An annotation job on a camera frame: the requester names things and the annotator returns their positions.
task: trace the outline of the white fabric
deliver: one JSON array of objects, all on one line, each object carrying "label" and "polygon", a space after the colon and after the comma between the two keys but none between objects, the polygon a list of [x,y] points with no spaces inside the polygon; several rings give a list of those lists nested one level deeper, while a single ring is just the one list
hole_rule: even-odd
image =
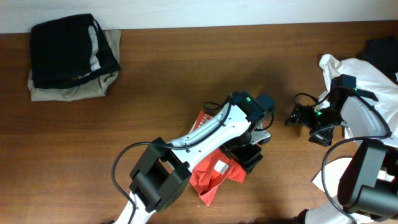
[{"label": "white fabric", "polygon": [[[398,85],[370,63],[355,58],[339,61],[332,55],[326,54],[319,61],[319,66],[323,69],[323,78],[328,91],[331,79],[345,74],[356,77],[359,89],[373,92],[379,99],[375,109],[387,121],[393,135],[398,136]],[[351,137],[347,130],[346,134],[346,138]]]},{"label": "white fabric", "polygon": [[[331,197],[337,195],[338,183],[340,182],[341,176],[344,174],[352,158],[341,158],[335,161],[329,162],[325,166],[325,180],[326,188]],[[315,184],[321,191],[325,192],[322,185],[322,172],[319,171],[317,175],[312,179],[313,184]]]},{"label": "white fabric", "polygon": [[[120,30],[109,30],[104,32],[106,41],[111,47],[112,53],[117,61],[119,61],[119,43],[120,43]],[[28,88],[30,90],[30,98],[32,101],[73,101],[81,100],[85,98],[93,98],[99,96],[105,96],[106,90],[109,85],[115,81],[118,77],[119,72],[113,72],[109,74],[102,75],[88,83],[82,84],[80,86],[74,86],[69,89],[41,89],[34,88],[32,81],[32,71],[29,73],[28,77]]]},{"label": "white fabric", "polygon": [[101,68],[100,66],[100,61],[98,61],[98,58],[96,56],[99,47],[98,47],[98,39],[97,39],[97,33],[95,32],[95,29],[93,26],[89,26],[88,27],[88,34],[90,35],[90,39],[91,39],[91,57],[90,57],[90,67],[91,67],[91,71],[95,71]]}]

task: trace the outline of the black folded shirt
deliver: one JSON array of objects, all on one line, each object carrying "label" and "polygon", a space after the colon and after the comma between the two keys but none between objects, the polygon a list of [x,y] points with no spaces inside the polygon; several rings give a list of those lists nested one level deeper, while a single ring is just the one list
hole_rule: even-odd
[{"label": "black folded shirt", "polygon": [[366,41],[365,49],[358,55],[398,84],[398,40],[394,36]]},{"label": "black folded shirt", "polygon": [[[32,28],[30,59],[36,88],[71,88],[120,70],[105,35],[91,14],[64,17]],[[88,32],[93,26],[98,39],[96,57],[101,68],[90,65],[93,44]]]}]

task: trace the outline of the wooden surface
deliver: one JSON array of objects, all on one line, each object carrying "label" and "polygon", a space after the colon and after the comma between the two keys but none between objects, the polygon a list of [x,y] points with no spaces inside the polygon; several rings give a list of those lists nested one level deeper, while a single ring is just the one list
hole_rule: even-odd
[{"label": "wooden surface", "polygon": [[[0,223],[117,219],[127,200],[111,181],[116,155],[134,142],[182,136],[204,101],[236,90],[276,101],[263,160],[243,184],[226,180],[210,207],[189,185],[150,223],[264,222],[318,207],[326,197],[311,179],[326,148],[308,142],[307,129],[283,125],[292,97],[325,90],[322,54],[354,57],[366,39],[391,34],[398,21],[124,30],[122,71],[107,96],[69,103],[31,102],[29,35],[0,35]],[[143,151],[118,165],[125,189]],[[348,144],[332,157],[354,152]]]}]

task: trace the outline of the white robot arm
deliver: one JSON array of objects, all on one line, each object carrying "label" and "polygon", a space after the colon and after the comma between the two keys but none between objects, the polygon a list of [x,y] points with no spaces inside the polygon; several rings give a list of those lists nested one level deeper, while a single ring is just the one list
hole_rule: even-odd
[{"label": "white robot arm", "polygon": [[[136,209],[133,212],[133,204],[128,201],[114,223],[146,223],[155,212],[166,209],[182,194],[193,168],[220,146],[250,173],[262,159],[257,144],[265,144],[271,138],[261,128],[262,121],[273,112],[274,102],[267,95],[253,98],[246,92],[236,92],[213,119],[193,132],[167,144],[161,138],[141,142],[149,147],[131,172],[129,197]],[[169,174],[159,160],[167,161],[174,171]]]}]

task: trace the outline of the folded clothes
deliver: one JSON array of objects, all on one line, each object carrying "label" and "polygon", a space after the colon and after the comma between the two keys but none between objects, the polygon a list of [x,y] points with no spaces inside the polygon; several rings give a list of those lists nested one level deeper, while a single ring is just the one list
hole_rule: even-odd
[{"label": "folded clothes", "polygon": [[64,17],[32,28],[35,88],[71,88],[120,70],[100,25],[91,14]]},{"label": "folded clothes", "polygon": [[[119,61],[119,43],[120,43],[120,30],[109,30],[104,32],[106,41],[111,47],[112,53],[116,60]],[[30,99],[32,101],[73,101],[81,100],[85,98],[93,98],[99,96],[105,96],[106,90],[109,85],[115,81],[118,77],[119,72],[115,71],[97,77],[87,83],[74,86],[72,88],[66,89],[42,89],[35,88],[32,80],[32,71],[29,73],[29,78],[27,81],[27,86],[30,90]]]},{"label": "folded clothes", "polygon": [[[211,118],[210,115],[200,111],[191,131],[199,128]],[[237,162],[228,159],[220,149],[216,149],[195,166],[189,181],[198,192],[200,200],[210,206],[218,187],[224,182],[225,178],[242,184],[245,176],[245,171]]]}]

